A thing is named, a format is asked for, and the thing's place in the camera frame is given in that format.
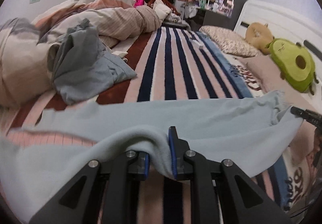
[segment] triangular cutout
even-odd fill
[[[263,199],[238,175],[235,176],[245,208],[249,209],[263,203]]]
[[[66,206],[70,209],[77,207],[80,195],[86,183],[86,176],[82,176],[59,200],[59,204]]]

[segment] brown plush toy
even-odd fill
[[[268,24],[254,22],[247,28],[245,40],[250,45],[259,49],[263,54],[270,54],[269,48],[266,48],[273,40],[274,36],[268,29]]]

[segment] metal screw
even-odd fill
[[[135,151],[128,151],[128,152],[126,152],[126,156],[128,158],[133,158],[135,155],[136,155],[136,152]]]
[[[88,162],[88,166],[90,168],[96,168],[98,165],[99,165],[99,162],[95,160]]]
[[[226,167],[231,167],[233,166],[234,162],[232,160],[224,160],[223,161],[223,164],[226,166]]]
[[[186,151],[186,155],[188,157],[194,157],[194,156],[196,156],[196,152],[192,151],[192,150],[188,150],[188,151]]]

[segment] navy blue stripe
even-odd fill
[[[208,91],[208,94],[209,94],[209,97],[210,99],[218,99],[218,96],[217,94],[215,93],[215,90],[206,74],[206,71],[204,70],[204,67],[199,59],[199,57],[197,56],[197,53],[196,51],[194,50],[194,46],[192,45],[191,41],[189,40],[189,37],[187,36],[187,34],[181,30],[183,36],[186,38],[186,41],[187,41],[187,44],[188,44],[188,47],[192,53],[192,56],[194,57],[194,61],[196,62],[197,64],[197,67],[198,67],[198,70],[200,72],[200,75],[201,75],[201,78],[203,80],[203,83]]]
[[[182,183],[164,178],[163,223],[183,224]]]
[[[196,92],[196,89],[194,88],[194,83],[192,82],[192,77],[188,68],[185,53],[181,45],[180,37],[176,29],[173,29],[173,32],[175,34],[175,40],[177,42],[179,60],[182,68],[183,79],[185,80],[185,84],[186,84],[188,99],[197,100],[198,99],[197,92]]]
[[[213,74],[215,75],[218,83],[220,84],[220,87],[223,89],[223,92],[225,93],[226,98],[232,98],[232,95],[230,94],[226,84],[223,82],[223,79],[219,75],[218,70],[216,69],[216,67],[214,66],[212,61],[209,59],[208,55],[205,53],[204,50],[200,50],[200,51],[201,51],[202,55],[204,56],[204,58],[206,59],[208,65],[210,66]]]
[[[170,30],[166,28],[166,40],[165,40],[165,100],[176,100],[177,95],[175,93],[174,74],[173,74],[173,61],[172,61],[172,49],[171,49],[171,34]]]
[[[255,178],[257,181],[257,185],[266,193],[266,187],[265,187],[263,175],[259,174]]]
[[[237,87],[237,85],[234,82],[234,80],[230,77],[230,74],[228,73],[228,71],[224,68],[223,64],[219,61],[219,59],[217,58],[217,56],[215,55],[215,53],[212,51],[212,49],[209,48],[209,46],[207,45],[207,43],[202,39],[202,37],[199,34],[197,34],[197,36],[204,42],[204,44],[206,45],[207,49],[209,50],[209,52],[211,53],[211,55],[213,56],[213,58],[215,59],[215,61],[218,63],[218,65],[220,66],[220,68],[222,69],[222,71],[225,73],[228,81],[230,82],[231,86],[233,87],[234,91],[236,92],[238,98],[239,99],[243,99],[244,96],[240,92],[240,90]]]
[[[139,90],[139,95],[137,97],[137,101],[149,101],[151,96],[151,88],[152,88],[152,81],[153,81],[153,72],[154,66],[156,63],[157,51],[159,48],[159,42],[161,38],[161,28],[157,31],[157,36],[154,40],[154,43],[151,48],[150,55],[148,57],[147,65],[145,67],[142,83]]]
[[[272,183],[275,202],[277,203],[277,205],[281,207],[281,193],[279,189],[279,184],[276,179],[274,166],[271,166],[267,171],[269,174],[270,181]]]

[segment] folded clothes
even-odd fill
[[[58,40],[52,80],[64,102],[73,105],[88,100],[114,84],[136,77],[119,56],[107,51],[96,27],[88,19],[70,28]]]
[[[42,145],[25,149],[0,141],[0,179],[10,207],[28,222],[88,161],[107,161],[126,150],[145,151],[171,177],[168,128],[207,159],[232,159],[253,177],[281,156],[303,119],[279,91],[259,98],[154,101],[46,110],[30,132],[62,132],[97,141],[91,148]]]

